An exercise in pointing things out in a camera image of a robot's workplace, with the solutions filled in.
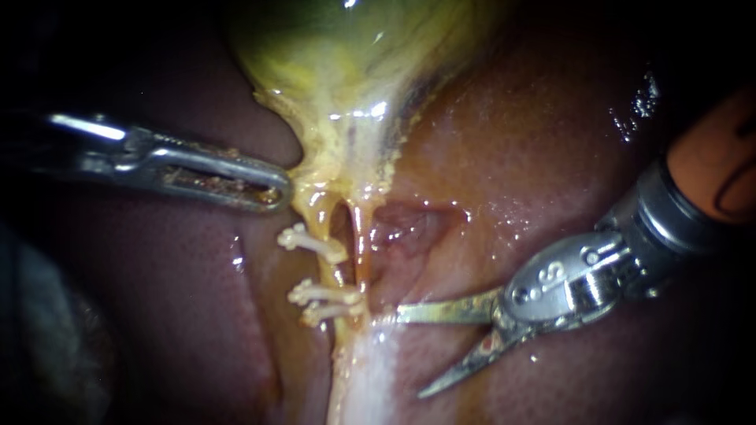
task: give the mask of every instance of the scissor blade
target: scissor blade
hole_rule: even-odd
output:
[[[402,304],[396,309],[397,323],[491,323],[494,300],[500,289],[452,301]]]
[[[495,362],[508,349],[524,341],[532,330],[518,324],[511,330],[500,330],[494,327],[482,341],[470,350],[461,361],[449,368],[440,377],[417,393],[418,398],[427,398],[459,383],[475,374],[489,364]]]

